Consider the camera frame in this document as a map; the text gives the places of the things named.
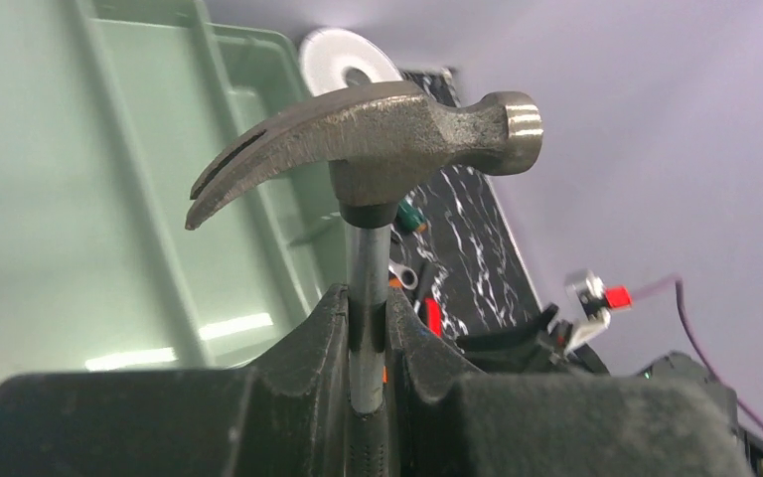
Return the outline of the red utility knife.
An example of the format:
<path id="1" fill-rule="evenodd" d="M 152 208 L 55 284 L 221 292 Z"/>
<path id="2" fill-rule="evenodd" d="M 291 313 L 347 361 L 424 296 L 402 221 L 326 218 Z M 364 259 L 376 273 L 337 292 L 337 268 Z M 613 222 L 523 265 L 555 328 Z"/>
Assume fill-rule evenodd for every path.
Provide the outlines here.
<path id="1" fill-rule="evenodd" d="M 442 310 L 439 303 L 431 297 L 426 297 L 422 302 L 424 308 L 425 325 L 437 337 L 442 332 Z"/>

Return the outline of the green plastic tool box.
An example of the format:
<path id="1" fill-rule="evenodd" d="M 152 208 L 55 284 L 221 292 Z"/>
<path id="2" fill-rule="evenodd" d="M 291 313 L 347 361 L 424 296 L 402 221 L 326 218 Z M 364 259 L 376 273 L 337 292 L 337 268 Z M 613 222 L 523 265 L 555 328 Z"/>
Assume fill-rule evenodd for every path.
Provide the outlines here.
<path id="1" fill-rule="evenodd" d="M 193 232 L 190 188 L 307 92 L 283 35 L 201 1 L 0 1 L 0 384 L 249 363 L 344 280 L 324 164 Z"/>

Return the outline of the steel claw hammer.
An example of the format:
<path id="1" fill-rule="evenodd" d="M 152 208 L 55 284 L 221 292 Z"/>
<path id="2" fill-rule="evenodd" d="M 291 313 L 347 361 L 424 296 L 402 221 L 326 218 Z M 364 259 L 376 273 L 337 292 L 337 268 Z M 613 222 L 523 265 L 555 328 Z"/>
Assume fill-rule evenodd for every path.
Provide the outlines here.
<path id="1" fill-rule="evenodd" d="M 347 473 L 382 475 L 388 467 L 382 373 L 390 230 L 399 202 L 450 165 L 490 176 L 524 173 L 542 137 L 539 109 L 522 92 L 491 92 L 473 105 L 451 107 L 410 81 L 369 83 L 316 96 L 258 123 L 192 186 L 188 230 L 283 172 L 327 163 L 348 226 Z"/>

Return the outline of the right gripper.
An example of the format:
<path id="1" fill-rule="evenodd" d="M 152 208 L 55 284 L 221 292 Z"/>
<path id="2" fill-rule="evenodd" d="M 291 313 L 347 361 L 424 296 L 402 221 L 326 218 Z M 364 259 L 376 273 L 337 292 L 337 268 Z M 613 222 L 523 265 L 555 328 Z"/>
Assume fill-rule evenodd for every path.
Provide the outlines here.
<path id="1" fill-rule="evenodd" d="M 481 335 L 461 335 L 456 346 L 472 365 L 488 374 L 579 374 L 607 376 L 609 370 L 590 346 L 568 349 L 575 326 L 547 305 L 532 320 Z"/>

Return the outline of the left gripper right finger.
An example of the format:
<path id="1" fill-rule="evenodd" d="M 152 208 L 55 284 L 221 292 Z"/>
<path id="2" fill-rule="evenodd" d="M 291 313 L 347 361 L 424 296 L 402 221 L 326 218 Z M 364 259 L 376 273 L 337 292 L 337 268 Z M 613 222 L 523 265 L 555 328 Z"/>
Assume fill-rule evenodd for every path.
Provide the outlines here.
<path id="1" fill-rule="evenodd" d="M 386 305 L 398 476 L 748 476 L 727 414 L 680 377 L 482 372 Z"/>

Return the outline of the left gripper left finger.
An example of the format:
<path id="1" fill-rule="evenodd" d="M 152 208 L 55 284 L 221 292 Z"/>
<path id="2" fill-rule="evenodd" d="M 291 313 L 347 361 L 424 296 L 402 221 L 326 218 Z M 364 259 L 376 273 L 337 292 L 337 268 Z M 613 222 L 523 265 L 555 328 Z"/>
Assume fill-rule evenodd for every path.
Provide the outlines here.
<path id="1" fill-rule="evenodd" d="M 0 476 L 340 476 L 347 292 L 232 369 L 26 374 L 0 385 Z"/>

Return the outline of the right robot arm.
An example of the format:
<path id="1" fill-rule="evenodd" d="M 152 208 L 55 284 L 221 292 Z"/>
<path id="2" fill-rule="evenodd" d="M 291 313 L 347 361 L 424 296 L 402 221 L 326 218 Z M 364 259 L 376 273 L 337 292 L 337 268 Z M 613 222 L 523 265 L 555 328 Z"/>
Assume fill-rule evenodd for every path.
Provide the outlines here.
<path id="1" fill-rule="evenodd" d="M 516 384 L 490 461 L 525 476 L 763 476 L 763 437 L 743 425 L 737 392 L 671 352 L 614 376 L 555 305 L 518 327 L 461 336 L 480 370 Z"/>

